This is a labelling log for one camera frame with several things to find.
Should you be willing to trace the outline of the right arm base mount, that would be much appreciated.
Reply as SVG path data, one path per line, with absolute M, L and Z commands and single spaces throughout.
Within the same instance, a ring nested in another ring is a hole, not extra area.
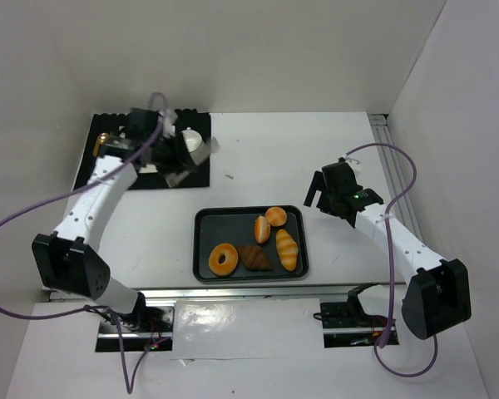
M 388 319 L 382 313 L 365 312 L 359 295 L 380 284 L 365 283 L 348 291 L 345 301 L 320 304 L 313 318 L 321 322 L 324 347 L 371 347 L 382 335 Z

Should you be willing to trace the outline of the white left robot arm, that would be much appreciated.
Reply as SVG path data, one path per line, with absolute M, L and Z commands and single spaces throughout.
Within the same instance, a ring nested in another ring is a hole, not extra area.
M 147 306 L 143 293 L 112 277 L 98 253 L 101 238 L 142 168 L 155 166 L 157 181 L 175 188 L 207 165 L 213 149 L 211 127 L 205 112 L 137 108 L 123 124 L 102 127 L 91 177 L 78 189 L 77 202 L 50 234 L 38 234 L 32 242 L 43 286 L 90 299 L 104 308 L 104 318 L 133 330 L 160 316 Z

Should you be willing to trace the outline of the split orange bun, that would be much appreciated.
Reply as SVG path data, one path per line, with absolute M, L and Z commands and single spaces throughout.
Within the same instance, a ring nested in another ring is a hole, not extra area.
M 258 244 L 264 244 L 270 236 L 271 226 L 269 221 L 260 215 L 254 223 L 254 239 Z

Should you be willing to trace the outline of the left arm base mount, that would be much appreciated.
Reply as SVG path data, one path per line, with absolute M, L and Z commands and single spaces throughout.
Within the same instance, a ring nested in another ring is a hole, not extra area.
M 119 335 L 114 321 L 107 311 L 97 311 L 100 322 L 96 335 L 95 352 L 119 352 Z M 139 327 L 120 321 L 121 335 L 125 352 L 169 352 L 173 345 L 175 305 L 163 304 L 154 307 Z

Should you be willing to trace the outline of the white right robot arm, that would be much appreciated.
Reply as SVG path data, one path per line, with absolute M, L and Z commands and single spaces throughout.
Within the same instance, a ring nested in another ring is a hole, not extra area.
M 386 254 L 407 291 L 401 313 L 410 332 L 425 340 L 472 315 L 469 275 L 458 259 L 446 260 L 425 246 L 401 222 L 386 212 L 383 198 L 356 181 L 349 163 L 341 158 L 314 173 L 304 205 L 339 217 L 370 238 Z

